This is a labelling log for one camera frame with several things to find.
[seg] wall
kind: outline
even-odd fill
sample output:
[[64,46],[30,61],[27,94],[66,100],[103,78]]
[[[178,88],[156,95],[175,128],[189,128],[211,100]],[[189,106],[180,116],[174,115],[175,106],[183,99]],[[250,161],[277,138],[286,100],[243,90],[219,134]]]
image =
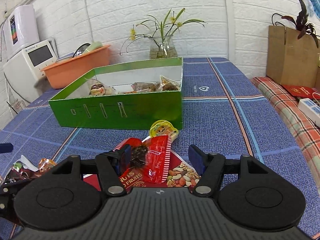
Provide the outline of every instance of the wall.
[[[33,0],[32,3],[40,39],[54,37],[60,56],[90,42],[84,0]],[[130,28],[144,20],[146,14],[163,17],[170,8],[177,12],[185,7],[181,20],[199,18],[208,24],[206,28],[190,24],[176,33],[174,44],[178,54],[229,57],[249,78],[265,75],[271,15],[278,12],[296,16],[300,11],[298,0],[87,0],[87,6],[94,39],[112,45],[112,63],[148,58],[146,40],[135,42],[128,53],[123,49],[123,55],[119,55]],[[310,21],[320,29],[316,17]]]
[[[0,0],[0,23],[4,21],[4,12],[14,6],[14,0]],[[7,61],[5,45],[3,42],[2,62],[0,62],[0,129],[12,119],[11,111],[7,105],[8,95],[6,80],[4,78],[3,65]]]

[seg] white power strip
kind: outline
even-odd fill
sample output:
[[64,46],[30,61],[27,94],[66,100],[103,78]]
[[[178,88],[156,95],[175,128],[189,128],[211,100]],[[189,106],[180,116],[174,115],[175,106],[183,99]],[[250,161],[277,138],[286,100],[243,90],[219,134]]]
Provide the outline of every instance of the white power strip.
[[320,127],[320,107],[311,99],[304,98],[299,101],[298,108],[312,121]]

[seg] blue tablecloth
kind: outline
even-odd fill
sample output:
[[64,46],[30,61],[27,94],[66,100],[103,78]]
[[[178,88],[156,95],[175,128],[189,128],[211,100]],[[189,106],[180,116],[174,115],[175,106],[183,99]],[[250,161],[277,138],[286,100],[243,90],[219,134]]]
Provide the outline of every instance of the blue tablecloth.
[[[307,206],[299,227],[309,236],[318,234],[320,199],[303,155],[276,111],[246,76],[225,58],[185,58],[182,89],[184,129],[172,149],[187,162],[190,144],[227,158],[252,153],[303,192]],[[48,104],[57,92],[44,93],[0,131],[0,142],[14,145],[12,153],[0,155],[2,177],[21,155],[35,165],[42,157],[59,162],[78,154],[88,159],[127,137],[148,136],[146,130],[60,127]],[[224,183],[235,179],[226,176]],[[8,239],[13,227],[0,220],[0,237]]]

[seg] glass vase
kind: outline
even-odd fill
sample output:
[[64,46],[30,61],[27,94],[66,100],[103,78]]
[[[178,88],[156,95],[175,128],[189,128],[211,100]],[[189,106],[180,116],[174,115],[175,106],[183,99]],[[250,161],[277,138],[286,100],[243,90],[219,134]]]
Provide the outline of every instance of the glass vase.
[[174,47],[172,36],[149,38],[150,40],[150,59],[177,57],[177,51]]

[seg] orange tub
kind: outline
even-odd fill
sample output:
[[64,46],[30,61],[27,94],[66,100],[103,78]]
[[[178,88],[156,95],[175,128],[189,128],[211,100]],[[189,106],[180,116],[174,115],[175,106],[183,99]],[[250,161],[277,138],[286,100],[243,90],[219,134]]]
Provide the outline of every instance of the orange tub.
[[109,65],[109,47],[105,45],[87,54],[53,63],[41,71],[44,71],[53,88],[65,88],[89,70]]

